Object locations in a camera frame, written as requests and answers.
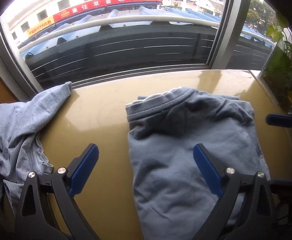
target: red store sign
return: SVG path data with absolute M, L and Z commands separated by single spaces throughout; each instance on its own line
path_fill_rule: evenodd
M 104 6 L 113 5 L 113 4 L 121 4 L 121 3 L 128 3 L 128 2 L 143 2 L 143 1 L 161 2 L 162 0 L 90 0 L 85 3 L 78 4 L 76 6 L 62 10 L 59 13 L 54 14 L 53 17 L 54 17 L 54 21 L 58 22 L 64 18 L 70 17 L 78 13 L 82 13 L 87 10 L 91 10 L 94 8 L 104 7 Z

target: yellow sign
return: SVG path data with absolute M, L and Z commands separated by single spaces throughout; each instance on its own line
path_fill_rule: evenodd
M 46 27 L 52 25 L 54 23 L 53 16 L 47 17 L 44 20 L 41 20 L 38 24 L 35 26 L 29 28 L 26 33 L 28 37 L 33 36 L 35 33 L 38 33 L 39 31 L 45 29 Z

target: glass pane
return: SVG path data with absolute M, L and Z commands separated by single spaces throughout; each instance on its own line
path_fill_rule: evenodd
M 269 25 L 279 26 L 275 11 L 264 0 L 251 0 L 244 27 L 227 69 L 261 70 L 275 43 L 266 37 Z
M 225 4 L 225 0 L 28 1 L 15 0 L 0 20 L 15 56 L 25 61 L 43 88 L 142 68 L 194 64 L 207 68 Z M 117 17 L 134 20 L 111 22 Z

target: white railing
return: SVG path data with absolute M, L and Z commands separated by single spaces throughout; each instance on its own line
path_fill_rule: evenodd
M 80 31 L 86 28 L 96 27 L 96 26 L 104 26 L 109 24 L 115 24 L 115 23 L 125 23 L 125 22 L 144 22 L 144 21 L 152 21 L 152 22 L 180 22 L 180 23 L 190 23 L 190 24 L 196 24 L 196 25 L 204 25 L 209 27 L 218 27 L 218 22 L 211 22 L 206 21 L 202 19 L 196 19 L 196 18 L 188 18 L 188 17 L 180 17 L 180 16 L 167 16 L 167 15 L 137 15 L 137 16 L 120 16 L 120 17 L 114 17 L 114 18 L 105 18 L 95 21 L 90 21 L 86 23 L 81 23 L 78 25 L 73 25 L 70 27 L 67 27 L 62 30 L 58 30 L 55 32 L 51 32 L 48 35 L 45 35 L 43 37 L 38 38 L 35 41 L 32 41 L 19 49 L 19 52 L 22 53 L 40 43 L 43 43 L 45 41 L 48 41 L 50 39 L 75 32 Z M 260 40 L 263 40 L 265 42 L 268 42 L 272 45 L 275 45 L 275 43 L 269 41 L 268 39 L 256 35 L 255 33 L 250 33 L 248 31 L 242 30 L 242 33 L 250 35 L 252 37 L 258 38 Z

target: gray t-shirt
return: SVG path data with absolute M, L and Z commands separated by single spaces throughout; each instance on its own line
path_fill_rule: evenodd
M 268 167 L 249 102 L 186 87 L 126 106 L 134 201 L 145 240 L 188 240 L 203 225 L 218 198 L 194 159 L 202 143 L 225 167 L 243 174 Z M 239 195 L 229 224 L 240 211 Z
M 37 94 L 27 103 L 0 104 L 0 202 L 3 188 L 16 213 L 27 175 L 50 174 L 39 131 L 71 94 L 71 82 Z

